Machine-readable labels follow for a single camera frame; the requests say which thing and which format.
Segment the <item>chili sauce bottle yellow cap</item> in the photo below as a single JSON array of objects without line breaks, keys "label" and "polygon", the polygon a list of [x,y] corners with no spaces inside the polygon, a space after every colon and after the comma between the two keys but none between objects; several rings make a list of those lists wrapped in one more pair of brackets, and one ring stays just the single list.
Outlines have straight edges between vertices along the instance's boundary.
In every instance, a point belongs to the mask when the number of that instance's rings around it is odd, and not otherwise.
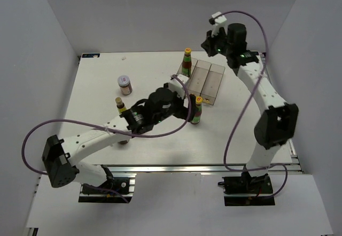
[{"label": "chili sauce bottle yellow cap", "polygon": [[200,118],[202,114],[202,103],[203,103],[203,98],[201,96],[196,96],[195,114],[191,121],[192,124],[198,124],[200,122]]}]

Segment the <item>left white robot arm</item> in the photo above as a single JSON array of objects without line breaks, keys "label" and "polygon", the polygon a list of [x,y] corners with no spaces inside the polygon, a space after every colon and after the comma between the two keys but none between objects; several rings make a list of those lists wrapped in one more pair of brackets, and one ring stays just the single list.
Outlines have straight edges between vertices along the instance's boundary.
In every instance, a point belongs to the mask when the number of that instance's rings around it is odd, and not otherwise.
[{"label": "left white robot arm", "polygon": [[190,109],[184,106],[182,86],[166,83],[130,109],[108,121],[104,129],[91,130],[59,139],[56,135],[46,141],[42,155],[53,188],[71,182],[95,186],[100,192],[112,189],[113,176],[105,165],[93,165],[83,159],[120,141],[142,135],[170,116],[186,119]]}]

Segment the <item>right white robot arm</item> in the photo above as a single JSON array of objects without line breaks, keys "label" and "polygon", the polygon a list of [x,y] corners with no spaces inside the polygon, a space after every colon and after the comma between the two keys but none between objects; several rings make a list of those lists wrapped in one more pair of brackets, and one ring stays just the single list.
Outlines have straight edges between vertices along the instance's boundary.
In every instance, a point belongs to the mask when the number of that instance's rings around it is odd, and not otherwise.
[{"label": "right white robot arm", "polygon": [[276,93],[264,75],[265,62],[258,52],[247,49],[245,25],[214,23],[201,46],[210,57],[217,54],[226,57],[228,66],[248,88],[259,108],[253,154],[240,180],[231,184],[245,192],[255,192],[264,183],[276,153],[293,137],[299,108]]}]

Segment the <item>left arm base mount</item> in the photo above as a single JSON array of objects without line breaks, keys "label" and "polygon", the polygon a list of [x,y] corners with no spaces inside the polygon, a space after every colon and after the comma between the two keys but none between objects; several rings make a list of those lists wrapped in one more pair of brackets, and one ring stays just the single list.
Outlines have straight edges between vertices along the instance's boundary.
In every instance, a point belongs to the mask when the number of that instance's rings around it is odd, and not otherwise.
[{"label": "left arm base mount", "polygon": [[130,190],[130,177],[115,177],[107,166],[101,165],[106,181],[99,186],[82,185],[79,203],[130,203],[133,192]]}]

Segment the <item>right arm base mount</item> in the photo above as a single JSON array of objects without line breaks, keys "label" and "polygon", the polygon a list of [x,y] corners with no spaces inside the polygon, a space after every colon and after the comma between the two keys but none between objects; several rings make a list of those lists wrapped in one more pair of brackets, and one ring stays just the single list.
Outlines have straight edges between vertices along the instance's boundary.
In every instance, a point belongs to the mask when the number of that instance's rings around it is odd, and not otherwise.
[{"label": "right arm base mount", "polygon": [[223,177],[217,184],[224,191],[226,207],[274,206],[273,187],[269,174],[251,177],[248,172],[240,176]]}]

